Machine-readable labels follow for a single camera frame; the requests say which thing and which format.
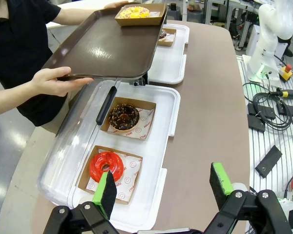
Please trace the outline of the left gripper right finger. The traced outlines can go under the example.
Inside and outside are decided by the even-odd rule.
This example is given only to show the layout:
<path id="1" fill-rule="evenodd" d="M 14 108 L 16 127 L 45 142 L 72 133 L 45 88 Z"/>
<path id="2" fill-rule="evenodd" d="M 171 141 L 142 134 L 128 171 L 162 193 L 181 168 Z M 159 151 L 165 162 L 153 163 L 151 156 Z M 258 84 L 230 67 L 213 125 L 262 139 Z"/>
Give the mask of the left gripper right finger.
<path id="1" fill-rule="evenodd" d="M 220 162 L 212 163 L 209 183 L 219 212 L 203 231 L 205 234 L 230 234 L 238 221 L 248 221 L 256 234 L 291 234 L 290 224 L 272 190 L 256 195 L 234 190 Z"/>

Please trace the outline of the person's left hand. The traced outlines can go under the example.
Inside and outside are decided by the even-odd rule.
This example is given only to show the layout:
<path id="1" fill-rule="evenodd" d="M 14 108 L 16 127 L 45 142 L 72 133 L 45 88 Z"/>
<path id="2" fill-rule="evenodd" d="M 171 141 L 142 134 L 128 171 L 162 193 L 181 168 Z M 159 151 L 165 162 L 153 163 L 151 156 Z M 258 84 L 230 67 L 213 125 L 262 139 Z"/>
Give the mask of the person's left hand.
<path id="1" fill-rule="evenodd" d="M 106 6 L 104 7 L 104 9 L 117 8 L 117 7 L 120 7 L 120 6 L 124 6 L 124 5 L 127 4 L 127 3 L 128 3 L 127 0 L 119 1 L 119 2 L 109 3 L 108 5 L 106 5 Z"/>

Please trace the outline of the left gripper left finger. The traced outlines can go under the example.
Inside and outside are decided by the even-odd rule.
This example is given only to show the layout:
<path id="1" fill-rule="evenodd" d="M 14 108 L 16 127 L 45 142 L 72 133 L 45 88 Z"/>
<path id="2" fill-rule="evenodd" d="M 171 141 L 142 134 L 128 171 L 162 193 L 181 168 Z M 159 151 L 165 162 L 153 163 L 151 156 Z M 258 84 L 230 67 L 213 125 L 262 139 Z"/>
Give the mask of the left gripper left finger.
<path id="1" fill-rule="evenodd" d="M 110 216 L 115 204 L 117 189 L 111 171 L 104 172 L 94 196 L 77 207 L 67 206 L 53 208 L 45 234 L 117 234 L 110 223 Z"/>

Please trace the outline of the person's right hand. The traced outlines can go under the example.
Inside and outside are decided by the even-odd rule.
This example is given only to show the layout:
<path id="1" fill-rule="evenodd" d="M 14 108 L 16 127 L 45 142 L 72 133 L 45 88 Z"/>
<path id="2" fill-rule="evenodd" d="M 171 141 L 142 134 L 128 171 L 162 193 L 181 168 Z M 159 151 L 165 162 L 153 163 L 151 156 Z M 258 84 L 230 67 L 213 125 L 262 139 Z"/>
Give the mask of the person's right hand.
<path id="1" fill-rule="evenodd" d="M 69 75 L 70 72 L 70 67 L 42 69 L 38 71 L 29 82 L 29 91 L 31 95 L 45 94 L 63 97 L 68 92 L 77 90 L 94 81 L 92 78 L 78 78 L 76 80 L 66 81 L 58 80 L 58 78 Z"/>

